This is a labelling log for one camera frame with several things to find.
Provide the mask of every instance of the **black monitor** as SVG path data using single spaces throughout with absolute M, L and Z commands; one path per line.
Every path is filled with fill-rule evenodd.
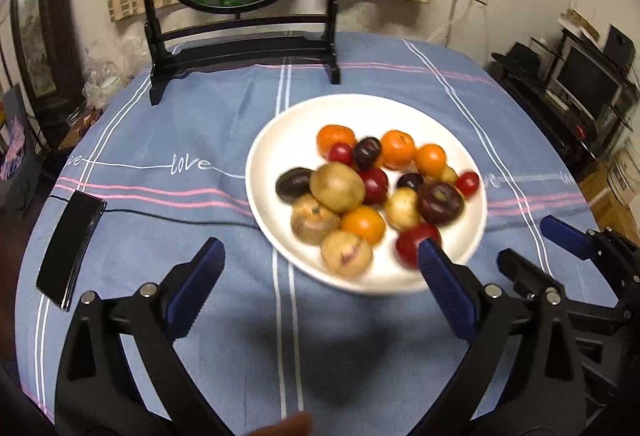
M 620 85 L 593 59 L 575 46 L 569 51 L 556 79 L 594 120 L 611 104 Z

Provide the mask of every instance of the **red cherry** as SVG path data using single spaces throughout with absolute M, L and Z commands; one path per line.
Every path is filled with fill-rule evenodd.
M 326 155 L 326 159 L 329 161 L 339 161 L 344 165 L 353 164 L 353 147 L 346 142 L 336 142 L 329 149 L 329 153 Z
M 473 171 L 463 172 L 456 180 L 456 188 L 465 198 L 471 198 L 480 187 L 480 177 Z
M 360 171 L 358 173 L 364 182 L 366 194 L 364 196 L 365 205 L 375 205 L 386 200 L 386 191 L 389 187 L 389 180 L 386 173 L 378 167 Z
M 442 243 L 440 231 L 429 223 L 420 223 L 417 227 L 404 231 L 396 239 L 396 256 L 400 264 L 409 270 L 418 268 L 418 246 L 426 238 L 431 238 L 437 246 Z

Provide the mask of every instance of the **smartphone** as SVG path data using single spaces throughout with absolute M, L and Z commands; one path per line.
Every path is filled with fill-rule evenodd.
M 84 252 L 106 205 L 105 200 L 75 191 L 53 231 L 36 287 L 60 309 L 69 309 Z

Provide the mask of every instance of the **white bucket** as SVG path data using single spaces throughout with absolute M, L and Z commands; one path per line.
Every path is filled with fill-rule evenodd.
M 623 205 L 629 205 L 640 192 L 640 153 L 631 141 L 631 137 L 626 139 L 625 145 L 610 165 L 607 183 L 614 196 Z

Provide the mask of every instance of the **screw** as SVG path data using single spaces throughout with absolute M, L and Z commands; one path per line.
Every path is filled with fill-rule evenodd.
M 140 295 L 142 297 L 151 297 L 158 291 L 158 285 L 156 283 L 146 283 L 140 287 Z
M 91 304 L 95 299 L 95 291 L 86 291 L 82 294 L 80 301 L 82 304 Z
M 558 292 L 550 291 L 546 294 L 546 300 L 555 306 L 556 304 L 560 304 L 560 295 Z
M 498 297 L 502 295 L 502 288 L 498 285 L 486 285 L 484 287 L 484 292 L 492 299 L 498 299 Z

